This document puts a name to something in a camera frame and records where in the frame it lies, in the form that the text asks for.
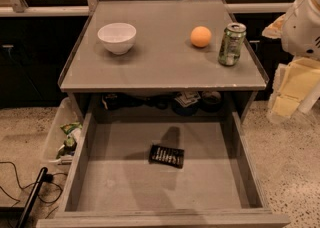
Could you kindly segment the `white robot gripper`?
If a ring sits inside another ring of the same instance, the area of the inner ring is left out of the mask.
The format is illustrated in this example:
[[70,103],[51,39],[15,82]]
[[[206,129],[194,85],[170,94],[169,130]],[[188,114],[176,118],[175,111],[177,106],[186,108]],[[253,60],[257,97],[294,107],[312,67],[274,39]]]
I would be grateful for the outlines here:
[[[282,48],[302,57],[320,57],[320,0],[295,0],[262,31],[264,37],[280,39]],[[289,119],[299,105],[320,82],[320,62],[295,58],[288,65],[280,64],[268,103],[270,119]]]

